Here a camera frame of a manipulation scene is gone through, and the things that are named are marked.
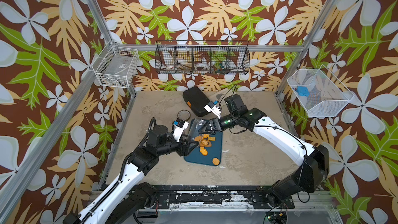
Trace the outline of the orange cookie pile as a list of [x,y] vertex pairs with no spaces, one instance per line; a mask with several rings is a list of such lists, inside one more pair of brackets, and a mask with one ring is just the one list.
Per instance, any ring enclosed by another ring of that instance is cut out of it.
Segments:
[[196,136],[194,138],[194,141],[199,143],[200,153],[203,156],[208,155],[208,151],[206,148],[211,147],[212,142],[214,142],[215,140],[216,140],[216,138],[213,136],[210,136],[209,134],[202,134],[201,136]]

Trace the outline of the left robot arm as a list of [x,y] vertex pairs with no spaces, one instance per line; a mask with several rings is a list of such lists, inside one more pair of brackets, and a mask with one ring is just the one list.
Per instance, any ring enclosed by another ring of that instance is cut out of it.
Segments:
[[188,126],[188,122],[177,119],[168,129],[152,118],[144,138],[124,158],[118,177],[80,213],[68,214],[63,223],[122,223],[130,212],[142,208],[156,189],[141,180],[158,164],[159,158],[173,152],[184,157],[196,148],[197,144],[184,134]]

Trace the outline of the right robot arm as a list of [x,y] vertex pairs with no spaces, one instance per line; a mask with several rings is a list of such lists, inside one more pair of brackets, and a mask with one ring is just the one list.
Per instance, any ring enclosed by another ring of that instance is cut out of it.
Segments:
[[284,205],[285,200],[300,192],[311,194],[321,185],[330,172],[329,151],[322,145],[313,146],[294,136],[275,123],[257,108],[249,110],[237,94],[225,100],[229,114],[221,116],[216,102],[209,101],[204,109],[216,115],[199,130],[200,134],[216,134],[235,126],[253,132],[283,151],[298,165],[298,169],[278,180],[267,191],[266,203],[273,208]]

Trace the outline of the round orange cookie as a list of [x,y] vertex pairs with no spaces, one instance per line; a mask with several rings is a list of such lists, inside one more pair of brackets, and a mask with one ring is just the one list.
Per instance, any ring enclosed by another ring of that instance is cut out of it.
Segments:
[[218,166],[220,164],[220,160],[218,158],[213,158],[212,163],[213,165]]

